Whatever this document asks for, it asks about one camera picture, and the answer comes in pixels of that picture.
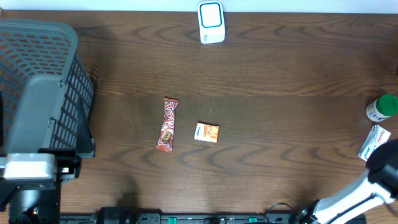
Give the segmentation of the white blue medicine box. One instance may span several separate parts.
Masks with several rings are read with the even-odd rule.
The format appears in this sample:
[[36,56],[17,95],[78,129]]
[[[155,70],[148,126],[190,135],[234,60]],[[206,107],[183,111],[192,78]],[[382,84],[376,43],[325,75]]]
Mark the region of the white blue medicine box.
[[391,136],[391,133],[380,125],[375,124],[358,152],[358,157],[367,161],[370,155],[382,144],[386,143]]

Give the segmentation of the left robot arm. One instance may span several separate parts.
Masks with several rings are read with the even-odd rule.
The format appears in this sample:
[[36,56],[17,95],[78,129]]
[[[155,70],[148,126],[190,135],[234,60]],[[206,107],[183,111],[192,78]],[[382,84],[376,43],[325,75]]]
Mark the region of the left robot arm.
[[9,209],[9,223],[59,223],[62,184],[77,179],[81,159],[95,156],[83,107],[76,106],[76,143],[41,147],[1,155],[1,211]]

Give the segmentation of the small orange box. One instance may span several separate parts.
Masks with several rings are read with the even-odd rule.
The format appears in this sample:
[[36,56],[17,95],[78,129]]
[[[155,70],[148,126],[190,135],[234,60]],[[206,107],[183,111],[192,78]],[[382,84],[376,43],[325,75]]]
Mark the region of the small orange box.
[[197,123],[194,140],[217,143],[219,130],[217,125]]

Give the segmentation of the green lid jar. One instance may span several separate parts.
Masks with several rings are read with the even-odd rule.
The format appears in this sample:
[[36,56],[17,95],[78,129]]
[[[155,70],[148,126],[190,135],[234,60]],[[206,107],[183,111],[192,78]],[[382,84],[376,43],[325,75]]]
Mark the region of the green lid jar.
[[367,117],[374,122],[381,122],[397,114],[397,97],[382,95],[366,107]]

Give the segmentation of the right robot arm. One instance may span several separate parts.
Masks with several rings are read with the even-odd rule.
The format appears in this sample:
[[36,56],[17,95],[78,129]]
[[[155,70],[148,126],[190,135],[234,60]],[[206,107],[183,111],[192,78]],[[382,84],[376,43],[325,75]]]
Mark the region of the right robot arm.
[[314,201],[291,223],[346,223],[382,204],[397,200],[397,140],[379,146],[359,179],[328,198]]

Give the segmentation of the red Top chocolate bar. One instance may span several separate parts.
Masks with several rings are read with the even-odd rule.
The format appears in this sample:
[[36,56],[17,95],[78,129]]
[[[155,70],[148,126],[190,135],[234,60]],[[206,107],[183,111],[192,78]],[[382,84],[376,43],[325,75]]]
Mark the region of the red Top chocolate bar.
[[179,101],[174,98],[164,97],[164,121],[160,130],[160,136],[157,143],[157,149],[160,151],[172,153],[175,131],[175,110]]

